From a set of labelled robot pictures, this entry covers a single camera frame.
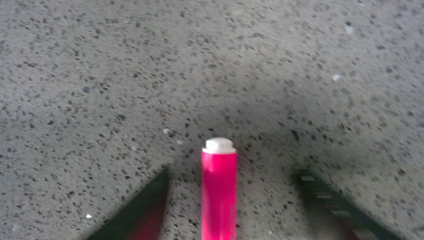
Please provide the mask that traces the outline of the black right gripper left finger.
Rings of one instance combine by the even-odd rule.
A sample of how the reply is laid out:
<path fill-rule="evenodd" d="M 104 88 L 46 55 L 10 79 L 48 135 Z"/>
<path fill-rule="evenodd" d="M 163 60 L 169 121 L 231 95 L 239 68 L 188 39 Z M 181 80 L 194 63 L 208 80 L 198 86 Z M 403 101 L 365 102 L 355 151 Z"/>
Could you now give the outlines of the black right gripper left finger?
<path fill-rule="evenodd" d="M 158 240 L 167 207 L 169 168 L 164 167 L 88 240 Z"/>

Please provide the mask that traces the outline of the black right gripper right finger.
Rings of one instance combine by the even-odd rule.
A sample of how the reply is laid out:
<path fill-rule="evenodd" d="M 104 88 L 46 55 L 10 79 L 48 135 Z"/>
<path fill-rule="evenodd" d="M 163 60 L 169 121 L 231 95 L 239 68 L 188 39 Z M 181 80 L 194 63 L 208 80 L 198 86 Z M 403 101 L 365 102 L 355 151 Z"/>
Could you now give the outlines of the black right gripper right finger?
<path fill-rule="evenodd" d="M 308 169 L 297 169 L 298 187 L 314 240 L 400 240 Z"/>

